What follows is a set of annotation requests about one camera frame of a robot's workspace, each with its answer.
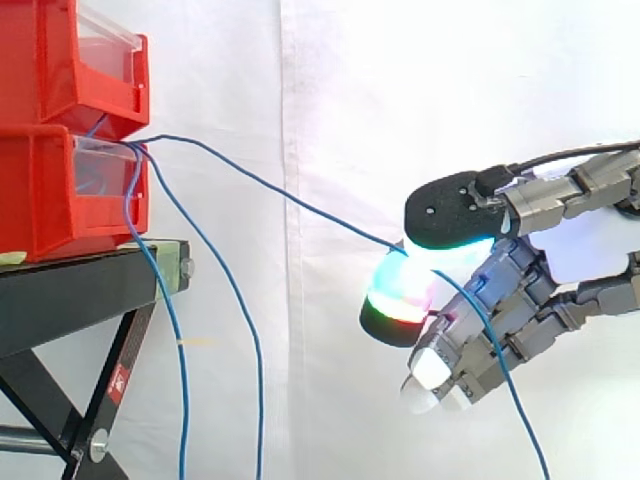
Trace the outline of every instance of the white fabric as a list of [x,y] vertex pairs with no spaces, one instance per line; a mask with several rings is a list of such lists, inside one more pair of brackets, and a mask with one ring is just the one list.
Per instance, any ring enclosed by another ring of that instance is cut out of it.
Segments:
[[[390,240],[429,180],[638,136],[636,2],[282,4],[288,186]],[[505,387],[465,412],[402,410],[408,352],[355,321],[382,249],[298,223],[296,478],[542,478]],[[637,477],[639,320],[592,320],[516,371],[555,480]]]
[[[407,194],[431,179],[638,135],[632,1],[88,3],[150,37],[145,133],[202,139],[392,241]],[[228,259],[262,334],[265,480],[541,478],[504,388],[462,413],[404,410],[408,352],[357,322],[381,247],[291,205],[285,215],[275,194],[194,147],[152,152]],[[188,349],[188,478],[253,478],[249,332],[215,260],[153,193],[151,234],[191,240],[197,262],[176,297],[185,337],[210,341]],[[638,320],[594,320],[514,375],[555,480],[637,477]],[[39,349],[80,408],[114,330]],[[158,308],[111,442],[132,480],[177,478],[178,385]],[[0,412],[18,418],[4,403]],[[0,455],[0,478],[59,471],[52,459]]]

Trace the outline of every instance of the metal frame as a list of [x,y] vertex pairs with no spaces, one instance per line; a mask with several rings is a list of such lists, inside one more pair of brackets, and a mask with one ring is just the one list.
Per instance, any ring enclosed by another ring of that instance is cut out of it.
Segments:
[[[182,291],[189,286],[190,252],[186,242],[177,246]],[[57,456],[66,464],[63,480],[128,479],[108,452],[108,438],[156,290],[153,271],[137,247],[0,268],[0,391],[33,426],[0,426],[0,451]],[[33,348],[118,315],[123,315],[120,327],[82,415]]]

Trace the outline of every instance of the bolt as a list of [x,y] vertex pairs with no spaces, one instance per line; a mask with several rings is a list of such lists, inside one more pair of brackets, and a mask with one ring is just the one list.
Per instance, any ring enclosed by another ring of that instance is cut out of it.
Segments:
[[89,458],[93,463],[100,463],[109,451],[109,432],[104,428],[97,430],[89,443]]
[[180,275],[186,279],[193,277],[196,270],[196,264],[191,258],[183,258],[180,262]]

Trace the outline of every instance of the black cable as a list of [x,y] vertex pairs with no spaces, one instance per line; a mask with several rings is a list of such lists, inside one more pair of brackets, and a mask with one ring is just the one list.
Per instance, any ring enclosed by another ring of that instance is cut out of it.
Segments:
[[609,145],[594,145],[592,147],[572,148],[570,150],[563,150],[561,152],[549,153],[541,157],[533,158],[524,163],[516,163],[514,165],[510,165],[509,169],[515,175],[521,175],[527,170],[531,170],[532,168],[539,167],[540,165],[545,165],[547,163],[555,162],[558,160],[581,157],[583,155],[596,155],[598,153],[634,150],[636,148],[640,148],[640,140],[634,140],[633,142],[611,143]]

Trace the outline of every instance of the glowing led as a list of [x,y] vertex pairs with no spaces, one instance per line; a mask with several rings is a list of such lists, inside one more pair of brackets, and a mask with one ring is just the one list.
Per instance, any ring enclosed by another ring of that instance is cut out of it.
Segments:
[[393,251],[376,270],[367,297],[376,310],[406,323],[422,323],[433,302],[432,270],[476,268],[491,253],[493,239],[450,250],[427,250],[404,240],[408,256]]
[[384,315],[421,323],[431,306],[434,280],[430,269],[399,252],[391,252],[376,270],[367,296]]
[[448,250],[429,250],[404,239],[404,249],[416,262],[431,270],[447,271],[451,268],[477,268],[491,254],[494,239],[485,238],[468,245]]

